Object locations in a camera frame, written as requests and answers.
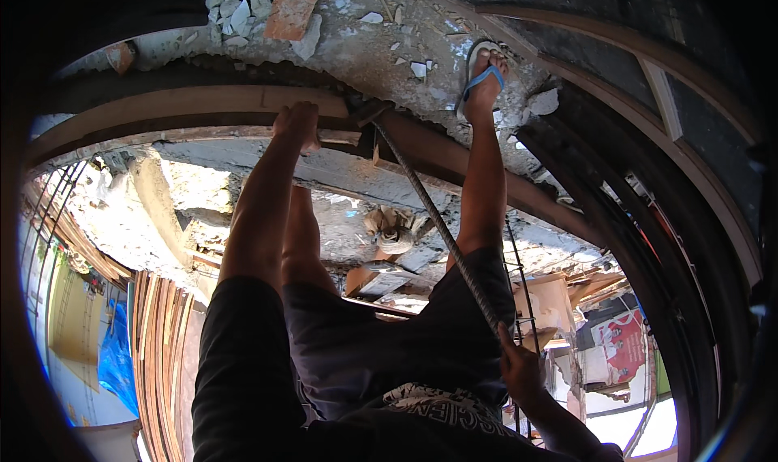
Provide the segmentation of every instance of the sky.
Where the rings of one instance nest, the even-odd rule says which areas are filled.
[[[600,442],[615,443],[624,450],[645,411],[645,409],[636,409],[617,415],[589,418],[587,419],[587,427],[600,439]],[[669,448],[675,437],[676,424],[673,400],[669,399],[657,403],[654,407],[654,413],[648,420],[646,431],[632,452],[632,457]]]

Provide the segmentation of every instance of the dark t-shirt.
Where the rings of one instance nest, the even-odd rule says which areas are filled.
[[[573,460],[502,429],[457,423],[434,408],[364,408],[337,421],[314,421],[294,389],[289,340],[278,294],[220,289],[200,343],[192,402],[194,460]],[[455,414],[456,407],[438,413]],[[467,418],[467,410],[460,417]],[[587,460],[620,460],[609,444]]]

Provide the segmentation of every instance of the flip-flop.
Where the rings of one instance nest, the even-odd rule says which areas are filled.
[[[492,64],[489,64],[489,67],[487,67],[486,70],[481,72],[480,75],[476,75],[475,77],[473,77],[473,69],[475,68],[475,61],[478,58],[479,52],[482,49],[487,49],[490,52],[493,49],[495,49],[498,52],[502,52],[499,45],[497,45],[494,42],[490,42],[488,40],[481,42],[470,49],[470,55],[468,55],[468,84],[464,87],[464,91],[462,91],[462,99],[460,99],[459,106],[457,106],[457,117],[462,120],[464,119],[464,103],[466,103],[468,97],[470,97],[471,88],[483,82],[483,80],[489,77],[489,75],[494,75],[497,78],[497,81],[500,83],[501,91],[505,88],[505,79],[502,78],[500,69],[498,69]]]

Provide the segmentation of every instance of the poster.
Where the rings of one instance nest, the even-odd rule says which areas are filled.
[[[627,383],[646,362],[646,339],[640,310],[630,310],[591,328],[594,344],[605,353],[607,384]]]

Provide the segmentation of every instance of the black shorts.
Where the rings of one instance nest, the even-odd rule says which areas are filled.
[[[465,262],[510,326],[515,304],[500,250],[481,248]],[[312,284],[285,285],[283,300],[292,359],[324,419],[341,418],[408,382],[467,389],[494,409],[506,399],[500,342],[456,265],[435,285],[429,305],[407,321],[378,320],[374,309]]]

